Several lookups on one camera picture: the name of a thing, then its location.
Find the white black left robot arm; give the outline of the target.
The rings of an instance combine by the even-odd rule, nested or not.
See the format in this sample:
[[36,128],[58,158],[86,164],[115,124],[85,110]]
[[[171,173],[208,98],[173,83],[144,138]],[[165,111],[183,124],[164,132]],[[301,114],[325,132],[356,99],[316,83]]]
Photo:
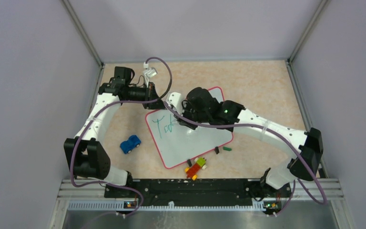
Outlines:
[[64,142],[64,151],[72,178],[93,178],[116,185],[120,196],[128,197],[134,185],[128,181],[128,172],[111,165],[102,142],[110,122],[123,103],[142,104],[145,109],[160,109],[162,100],[150,79],[157,74],[154,67],[144,64],[144,85],[131,83],[135,72],[131,68],[116,66],[114,76],[98,90],[95,105],[85,124],[73,138]]

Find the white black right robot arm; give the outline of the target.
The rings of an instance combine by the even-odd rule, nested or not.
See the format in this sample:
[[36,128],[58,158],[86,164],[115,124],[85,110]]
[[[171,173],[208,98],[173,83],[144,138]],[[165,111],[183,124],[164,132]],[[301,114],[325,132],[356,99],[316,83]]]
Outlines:
[[177,107],[181,115],[179,123],[190,129],[201,126],[241,133],[287,153],[287,160],[268,168],[260,178],[260,190],[265,196],[274,196],[285,184],[295,180],[314,181],[319,189],[322,188],[316,178],[323,155],[322,134],[318,129],[305,131],[280,125],[240,103],[219,102],[201,87],[194,88],[176,102],[168,101]]

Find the pink-framed whiteboard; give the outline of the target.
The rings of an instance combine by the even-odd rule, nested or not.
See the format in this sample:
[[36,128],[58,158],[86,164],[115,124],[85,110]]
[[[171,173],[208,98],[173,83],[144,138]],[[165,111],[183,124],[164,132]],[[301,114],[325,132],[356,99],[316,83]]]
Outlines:
[[179,125],[168,110],[155,110],[145,116],[163,166],[167,169],[184,164],[215,147],[232,142],[234,135],[227,130],[198,127],[192,130]]

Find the green marker cap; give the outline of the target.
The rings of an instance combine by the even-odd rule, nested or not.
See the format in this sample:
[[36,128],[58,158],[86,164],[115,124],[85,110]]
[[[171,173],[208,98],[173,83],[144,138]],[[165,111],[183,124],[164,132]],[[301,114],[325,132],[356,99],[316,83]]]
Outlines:
[[226,147],[226,146],[223,146],[223,150],[225,150],[225,151],[232,151],[232,149],[231,149],[231,148]]

